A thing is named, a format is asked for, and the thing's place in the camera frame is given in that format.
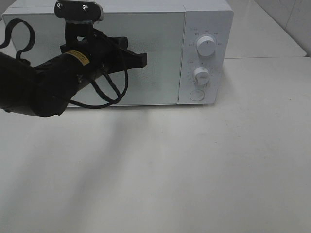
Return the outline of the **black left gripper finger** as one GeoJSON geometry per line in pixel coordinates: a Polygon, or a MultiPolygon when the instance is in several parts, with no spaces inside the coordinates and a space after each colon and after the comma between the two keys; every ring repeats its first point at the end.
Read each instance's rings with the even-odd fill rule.
{"type": "Polygon", "coordinates": [[[121,54],[123,58],[117,51],[113,51],[109,55],[109,73],[124,71],[124,64],[127,69],[144,68],[147,66],[147,53],[137,54],[127,49],[121,49],[121,54]]]}
{"type": "Polygon", "coordinates": [[[126,50],[128,48],[128,38],[127,37],[108,37],[107,38],[109,47],[114,50],[116,47],[126,50]]]}

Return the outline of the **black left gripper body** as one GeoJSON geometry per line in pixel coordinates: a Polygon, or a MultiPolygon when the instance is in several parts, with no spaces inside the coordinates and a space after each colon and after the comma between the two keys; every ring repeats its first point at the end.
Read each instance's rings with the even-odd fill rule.
{"type": "Polygon", "coordinates": [[[65,44],[60,47],[60,77],[78,80],[84,76],[97,78],[102,73],[116,73],[116,42],[95,29],[91,21],[67,21],[65,44]]]}

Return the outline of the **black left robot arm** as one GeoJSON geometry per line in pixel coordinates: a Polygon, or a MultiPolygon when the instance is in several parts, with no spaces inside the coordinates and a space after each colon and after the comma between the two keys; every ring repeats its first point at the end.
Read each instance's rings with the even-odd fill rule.
{"type": "Polygon", "coordinates": [[[36,117],[61,115],[69,104],[103,109],[119,103],[125,90],[110,78],[147,65],[146,53],[128,49],[126,37],[109,37],[91,24],[66,23],[61,54],[35,67],[17,51],[0,55],[0,107],[36,117]]]}

